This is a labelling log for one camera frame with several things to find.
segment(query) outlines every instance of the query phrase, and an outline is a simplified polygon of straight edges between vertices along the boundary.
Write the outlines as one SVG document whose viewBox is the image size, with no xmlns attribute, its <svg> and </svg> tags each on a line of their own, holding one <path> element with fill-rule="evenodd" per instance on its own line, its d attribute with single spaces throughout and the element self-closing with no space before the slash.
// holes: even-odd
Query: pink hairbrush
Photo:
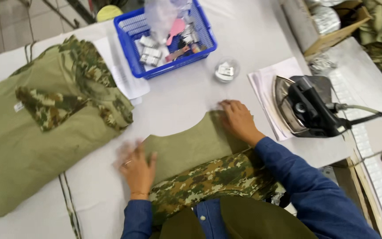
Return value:
<svg viewBox="0 0 382 239">
<path fill-rule="evenodd" d="M 177 18 L 173 22 L 172 29 L 169 32 L 170 36 L 167 39 L 166 46 L 170 46 L 170 44 L 172 44 L 173 37 L 178 35 L 179 33 L 183 32 L 184 29 L 185 29 L 185 22 L 184 22 L 184 20 Z"/>
</svg>

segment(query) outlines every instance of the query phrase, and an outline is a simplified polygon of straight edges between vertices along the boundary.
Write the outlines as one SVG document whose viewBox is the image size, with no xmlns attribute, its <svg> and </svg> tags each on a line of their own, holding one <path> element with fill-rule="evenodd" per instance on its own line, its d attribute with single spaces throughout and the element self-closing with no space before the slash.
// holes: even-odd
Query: yellow lid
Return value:
<svg viewBox="0 0 382 239">
<path fill-rule="evenodd" d="M 98 12 L 97 14 L 97 22 L 103 22 L 110 19 L 113 19 L 117 16 L 122 15 L 123 12 L 119 7 L 114 5 L 107 5 Z"/>
</svg>

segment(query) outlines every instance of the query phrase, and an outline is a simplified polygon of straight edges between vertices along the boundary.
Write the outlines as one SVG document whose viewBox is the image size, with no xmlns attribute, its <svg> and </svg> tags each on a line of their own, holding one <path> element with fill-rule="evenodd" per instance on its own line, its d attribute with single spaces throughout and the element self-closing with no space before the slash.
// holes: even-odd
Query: cardboard box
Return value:
<svg viewBox="0 0 382 239">
<path fill-rule="evenodd" d="M 334 8 L 354 8 L 361 2 L 361 0 L 346 1 Z M 371 19 L 368 10 L 363 6 L 358 9 L 357 20 L 352 25 L 327 35 L 320 35 L 304 0 L 286 0 L 284 2 L 284 11 L 288 18 L 291 30 L 305 56 L 310 56 L 316 52 L 320 52 L 336 45 L 347 36 L 351 35 L 362 24 Z M 337 12 L 342 16 L 349 11 L 339 10 Z"/>
</svg>

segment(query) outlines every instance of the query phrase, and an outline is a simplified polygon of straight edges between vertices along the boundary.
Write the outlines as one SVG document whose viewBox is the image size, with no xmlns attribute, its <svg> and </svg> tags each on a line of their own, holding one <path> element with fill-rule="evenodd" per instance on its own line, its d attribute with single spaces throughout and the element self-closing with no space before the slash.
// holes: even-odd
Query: clothing label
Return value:
<svg viewBox="0 0 382 239">
<path fill-rule="evenodd" d="M 25 106 L 23 105 L 23 103 L 21 102 L 18 102 L 17 104 L 14 105 L 14 111 L 19 112 L 20 110 L 22 110 Z"/>
</svg>

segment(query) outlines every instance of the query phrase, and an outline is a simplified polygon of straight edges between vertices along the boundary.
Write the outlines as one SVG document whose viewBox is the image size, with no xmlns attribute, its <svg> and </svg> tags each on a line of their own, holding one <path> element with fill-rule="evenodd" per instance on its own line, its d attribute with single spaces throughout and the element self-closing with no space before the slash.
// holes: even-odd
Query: bracelet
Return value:
<svg viewBox="0 0 382 239">
<path fill-rule="evenodd" d="M 132 194 L 146 195 L 146 196 L 149 195 L 149 193 L 141 193 L 141 192 L 132 192 L 131 195 L 132 195 Z"/>
</svg>

